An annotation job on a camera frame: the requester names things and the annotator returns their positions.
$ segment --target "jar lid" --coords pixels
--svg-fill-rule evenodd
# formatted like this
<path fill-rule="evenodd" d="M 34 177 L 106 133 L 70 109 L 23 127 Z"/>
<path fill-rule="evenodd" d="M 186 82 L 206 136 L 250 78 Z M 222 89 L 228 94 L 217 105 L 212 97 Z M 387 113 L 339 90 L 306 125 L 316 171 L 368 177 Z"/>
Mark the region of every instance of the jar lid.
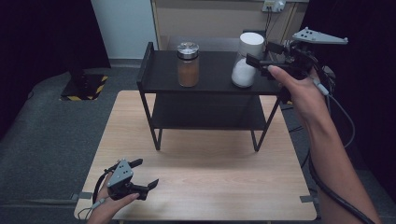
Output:
<path fill-rule="evenodd" d="M 177 57 L 184 60 L 192 60 L 198 57 L 199 46 L 192 42 L 183 42 L 177 46 Z"/>

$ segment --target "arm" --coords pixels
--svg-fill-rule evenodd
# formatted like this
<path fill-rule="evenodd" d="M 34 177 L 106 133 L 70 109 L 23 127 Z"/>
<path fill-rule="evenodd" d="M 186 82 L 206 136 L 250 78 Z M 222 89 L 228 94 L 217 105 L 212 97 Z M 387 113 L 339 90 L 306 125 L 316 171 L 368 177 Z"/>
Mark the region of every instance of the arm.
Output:
<path fill-rule="evenodd" d="M 269 66 L 268 70 L 291 93 L 297 117 L 308 132 L 312 162 L 322 182 L 373 222 L 381 223 L 345 152 L 324 97 L 312 79 L 296 80 L 275 66 Z M 318 196 L 324 223 L 361 223 L 320 189 Z"/>
<path fill-rule="evenodd" d="M 106 176 L 105 183 L 98 192 L 97 202 L 101 199 L 105 199 L 105 201 L 92 210 L 92 214 L 90 216 L 90 219 L 88 220 L 88 224 L 109 223 L 111 218 L 113 218 L 114 215 L 116 215 L 116 213 L 122 207 L 133 202 L 135 199 L 139 197 L 139 194 L 135 193 L 135 194 L 127 195 L 126 197 L 119 199 L 117 201 L 114 201 L 111 198 L 109 198 L 106 185 L 111 176 L 112 173 L 109 173 Z"/>

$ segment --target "glass jar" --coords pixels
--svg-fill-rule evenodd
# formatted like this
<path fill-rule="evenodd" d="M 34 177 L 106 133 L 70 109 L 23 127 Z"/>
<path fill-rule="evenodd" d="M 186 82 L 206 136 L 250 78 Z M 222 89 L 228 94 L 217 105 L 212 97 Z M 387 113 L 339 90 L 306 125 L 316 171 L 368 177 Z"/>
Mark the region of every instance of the glass jar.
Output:
<path fill-rule="evenodd" d="M 199 79 L 199 46 L 183 42 L 177 46 L 178 83 L 183 87 L 193 87 Z"/>

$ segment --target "shelf leg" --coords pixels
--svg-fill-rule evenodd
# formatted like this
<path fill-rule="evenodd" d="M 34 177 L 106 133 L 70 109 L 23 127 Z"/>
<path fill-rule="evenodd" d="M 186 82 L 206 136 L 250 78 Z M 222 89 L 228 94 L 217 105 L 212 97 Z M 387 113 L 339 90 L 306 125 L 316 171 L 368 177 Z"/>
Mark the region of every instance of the shelf leg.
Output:
<path fill-rule="evenodd" d="M 259 144 L 257 144 L 257 142 L 256 142 L 256 137 L 254 135 L 254 132 L 251 131 L 251 135 L 252 135 L 252 139 L 253 139 L 253 146 L 254 146 L 255 151 L 260 150 L 260 147 L 262 146 L 262 141 L 264 140 L 264 136 L 267 134 L 268 128 L 270 127 L 271 121 L 274 118 L 274 114 L 275 114 L 279 104 L 280 104 L 280 99 L 279 99 L 279 97 L 277 97 L 274 107 L 271 111 L 270 117 L 268 118 L 267 122 L 265 123 L 264 130 L 262 130 L 262 136 L 260 137 Z"/>

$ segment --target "shelf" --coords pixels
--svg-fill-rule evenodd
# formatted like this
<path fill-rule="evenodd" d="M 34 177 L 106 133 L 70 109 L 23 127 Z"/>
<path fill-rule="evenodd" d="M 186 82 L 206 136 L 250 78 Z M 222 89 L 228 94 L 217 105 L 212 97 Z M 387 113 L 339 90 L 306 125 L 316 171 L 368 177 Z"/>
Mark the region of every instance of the shelf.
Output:
<path fill-rule="evenodd" d="M 263 130 L 258 95 L 157 93 L 152 113 L 156 129 Z"/>

